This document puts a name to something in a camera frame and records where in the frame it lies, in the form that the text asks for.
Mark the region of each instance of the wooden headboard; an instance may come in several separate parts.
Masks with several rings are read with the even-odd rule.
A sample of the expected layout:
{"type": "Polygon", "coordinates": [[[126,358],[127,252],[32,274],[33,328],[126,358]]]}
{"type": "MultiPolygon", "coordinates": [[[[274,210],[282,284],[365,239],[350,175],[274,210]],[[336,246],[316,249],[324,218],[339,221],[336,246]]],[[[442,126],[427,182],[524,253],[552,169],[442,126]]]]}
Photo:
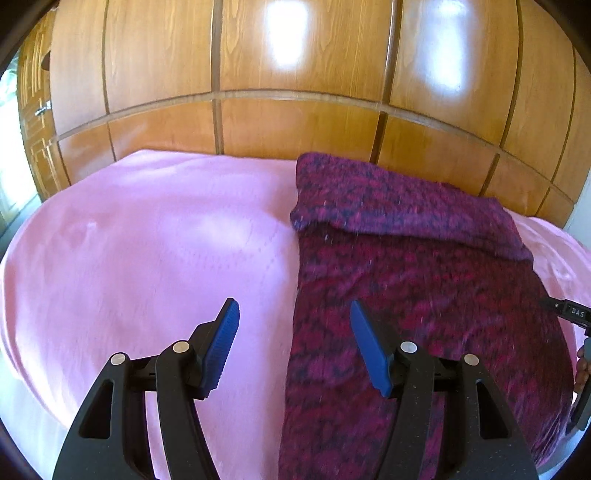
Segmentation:
{"type": "Polygon", "coordinates": [[[61,0],[50,78],[70,183],[322,151],[563,226],[591,166],[591,74],[534,0],[61,0]]]}

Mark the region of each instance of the black plastic bracket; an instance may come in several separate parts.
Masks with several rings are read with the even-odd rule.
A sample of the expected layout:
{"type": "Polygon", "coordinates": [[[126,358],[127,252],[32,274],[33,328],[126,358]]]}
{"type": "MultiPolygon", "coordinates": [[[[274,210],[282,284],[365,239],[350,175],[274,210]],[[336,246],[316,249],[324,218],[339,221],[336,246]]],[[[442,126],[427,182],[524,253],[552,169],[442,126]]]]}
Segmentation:
{"type": "Polygon", "coordinates": [[[145,392],[155,391],[171,480],[219,480],[194,400],[217,387],[239,323],[227,299],[213,322],[159,355],[116,353],[103,367],[66,436],[53,480],[155,480],[145,392]]]}
{"type": "Polygon", "coordinates": [[[433,391],[447,392],[437,480],[537,480],[517,422],[478,357],[432,357],[359,301],[352,303],[350,319],[374,387],[400,399],[377,480],[418,478],[433,391]]]}

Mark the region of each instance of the pink bed sheet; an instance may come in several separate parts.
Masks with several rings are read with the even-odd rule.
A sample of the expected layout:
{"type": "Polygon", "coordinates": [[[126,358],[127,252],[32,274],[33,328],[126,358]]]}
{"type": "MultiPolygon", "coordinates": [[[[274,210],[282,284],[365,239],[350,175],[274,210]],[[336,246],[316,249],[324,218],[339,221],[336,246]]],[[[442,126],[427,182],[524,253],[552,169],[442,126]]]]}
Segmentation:
{"type": "MultiPolygon", "coordinates": [[[[65,427],[111,354],[154,355],[228,296],[241,325],[197,410],[222,479],[277,478],[297,292],[295,162],[140,151],[54,196],[0,264],[1,348],[65,427]]],[[[512,213],[548,292],[591,304],[591,255],[512,213]]],[[[564,323],[574,361],[582,333],[564,323]]],[[[148,428],[168,478],[157,409],[148,428]]]]}
{"type": "MultiPolygon", "coordinates": [[[[523,243],[534,254],[534,271],[555,299],[570,299],[591,305],[591,252],[564,230],[535,217],[507,210],[523,243]]],[[[584,329],[558,319],[576,371],[577,350],[583,345],[584,329]]]]}

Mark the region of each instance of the door handle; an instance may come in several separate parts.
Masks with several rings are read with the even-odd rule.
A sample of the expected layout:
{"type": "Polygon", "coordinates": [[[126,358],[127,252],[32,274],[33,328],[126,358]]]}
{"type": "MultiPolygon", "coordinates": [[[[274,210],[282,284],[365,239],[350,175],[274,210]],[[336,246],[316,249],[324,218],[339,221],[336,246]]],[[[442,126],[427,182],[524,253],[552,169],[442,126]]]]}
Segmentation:
{"type": "Polygon", "coordinates": [[[35,112],[35,116],[39,116],[39,115],[47,112],[48,110],[51,110],[51,100],[48,100],[44,106],[42,106],[39,110],[37,110],[35,112]]]}

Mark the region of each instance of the metal pivot screw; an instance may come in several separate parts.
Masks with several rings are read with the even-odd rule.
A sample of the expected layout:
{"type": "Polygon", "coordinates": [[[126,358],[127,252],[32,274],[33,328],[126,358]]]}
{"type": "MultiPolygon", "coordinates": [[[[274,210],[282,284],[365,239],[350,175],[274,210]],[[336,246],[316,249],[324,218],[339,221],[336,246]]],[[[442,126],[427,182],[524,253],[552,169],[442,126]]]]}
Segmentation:
{"type": "Polygon", "coordinates": [[[173,350],[175,353],[185,353],[187,350],[189,350],[189,343],[185,342],[184,340],[181,340],[180,342],[177,342],[173,345],[173,350]]]}
{"type": "Polygon", "coordinates": [[[111,357],[111,363],[113,365],[121,365],[123,362],[125,362],[124,353],[116,353],[111,357]]]}
{"type": "Polygon", "coordinates": [[[415,353],[418,350],[417,344],[413,342],[402,342],[400,348],[405,353],[415,353]]]}
{"type": "Polygon", "coordinates": [[[464,361],[468,365],[471,365],[473,367],[477,366],[478,363],[480,363],[480,360],[478,360],[478,357],[476,355],[472,355],[471,353],[464,356],[464,361]]]}

